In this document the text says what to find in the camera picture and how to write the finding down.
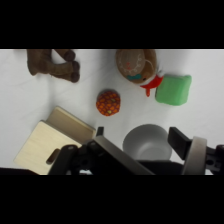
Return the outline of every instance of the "toy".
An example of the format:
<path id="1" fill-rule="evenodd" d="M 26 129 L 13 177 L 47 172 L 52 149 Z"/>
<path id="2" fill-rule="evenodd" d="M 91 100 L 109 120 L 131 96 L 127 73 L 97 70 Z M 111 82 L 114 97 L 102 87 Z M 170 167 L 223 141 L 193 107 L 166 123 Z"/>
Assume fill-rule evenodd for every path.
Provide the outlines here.
<path id="1" fill-rule="evenodd" d="M 116 53 L 117 67 L 123 77 L 146 89 L 158 87 L 163 77 L 156 75 L 157 58 L 154 49 L 119 49 Z"/>
<path id="2" fill-rule="evenodd" d="M 112 116 L 119 112 L 121 104 L 120 96 L 114 91 L 106 91 L 99 95 L 96 107 L 104 116 Z"/>
<path id="3" fill-rule="evenodd" d="M 27 49 L 28 69 L 31 75 L 37 73 L 50 74 L 56 78 L 73 83 L 78 82 L 80 66 L 74 61 L 75 53 L 70 49 L 54 49 L 65 61 L 64 64 L 54 64 L 51 60 L 52 49 Z"/>
<path id="4" fill-rule="evenodd" d="M 157 89 L 156 100 L 172 106 L 180 106 L 187 102 L 191 86 L 191 76 L 164 76 Z"/>

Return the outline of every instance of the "silver bowl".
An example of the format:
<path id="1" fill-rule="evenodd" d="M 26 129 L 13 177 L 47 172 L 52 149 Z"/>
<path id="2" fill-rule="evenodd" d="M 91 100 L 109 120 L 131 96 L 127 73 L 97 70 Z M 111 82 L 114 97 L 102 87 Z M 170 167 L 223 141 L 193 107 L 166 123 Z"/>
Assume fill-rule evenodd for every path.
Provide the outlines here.
<path id="1" fill-rule="evenodd" d="M 157 125 L 142 125 L 125 137 L 123 150 L 134 160 L 169 160 L 172 148 L 167 132 Z"/>

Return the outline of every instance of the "wooden block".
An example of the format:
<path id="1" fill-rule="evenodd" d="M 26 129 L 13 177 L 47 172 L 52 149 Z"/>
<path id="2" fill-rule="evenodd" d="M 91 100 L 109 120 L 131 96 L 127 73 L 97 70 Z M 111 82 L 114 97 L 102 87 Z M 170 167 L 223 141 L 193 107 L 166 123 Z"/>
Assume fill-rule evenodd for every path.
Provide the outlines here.
<path id="1" fill-rule="evenodd" d="M 94 128 L 60 107 L 56 107 L 53 110 L 46 123 L 80 144 L 84 144 L 87 140 L 93 139 L 96 135 Z"/>
<path id="2" fill-rule="evenodd" d="M 52 165 L 47 164 L 50 155 L 65 145 L 80 143 L 52 128 L 45 122 L 40 122 L 19 152 L 14 162 L 40 175 L 47 175 Z"/>

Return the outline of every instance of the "white table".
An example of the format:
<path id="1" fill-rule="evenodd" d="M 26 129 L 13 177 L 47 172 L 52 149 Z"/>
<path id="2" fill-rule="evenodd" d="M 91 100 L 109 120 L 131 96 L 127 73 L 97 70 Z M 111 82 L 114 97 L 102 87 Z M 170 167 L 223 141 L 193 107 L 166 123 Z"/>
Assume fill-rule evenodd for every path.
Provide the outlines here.
<path id="1" fill-rule="evenodd" d="M 189 101 L 180 107 L 159 104 L 155 90 L 147 98 L 145 90 L 126 81 L 117 71 L 116 50 L 76 50 L 81 64 L 79 83 L 32 77 L 25 50 L 0 50 L 0 167 L 17 167 L 13 159 L 40 120 L 55 106 L 61 106 L 97 128 L 105 127 L 105 137 L 122 148 L 129 131 L 142 124 L 175 126 L 189 138 L 208 139 L 208 146 L 224 143 L 224 50 L 157 50 L 166 73 L 193 77 Z M 63 62 L 56 53 L 56 62 Z M 96 98 L 104 89 L 121 95 L 119 114 L 102 116 Z M 173 152 L 171 160 L 181 162 Z"/>

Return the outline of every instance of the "green sponge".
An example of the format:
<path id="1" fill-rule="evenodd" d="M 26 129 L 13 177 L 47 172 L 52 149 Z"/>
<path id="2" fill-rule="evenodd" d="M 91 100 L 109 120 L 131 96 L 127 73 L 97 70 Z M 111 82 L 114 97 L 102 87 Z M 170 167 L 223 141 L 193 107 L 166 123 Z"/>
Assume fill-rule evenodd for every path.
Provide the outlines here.
<path id="1" fill-rule="evenodd" d="M 187 102 L 191 86 L 191 76 L 170 76 L 163 78 L 157 89 L 156 100 L 173 106 L 180 106 Z"/>

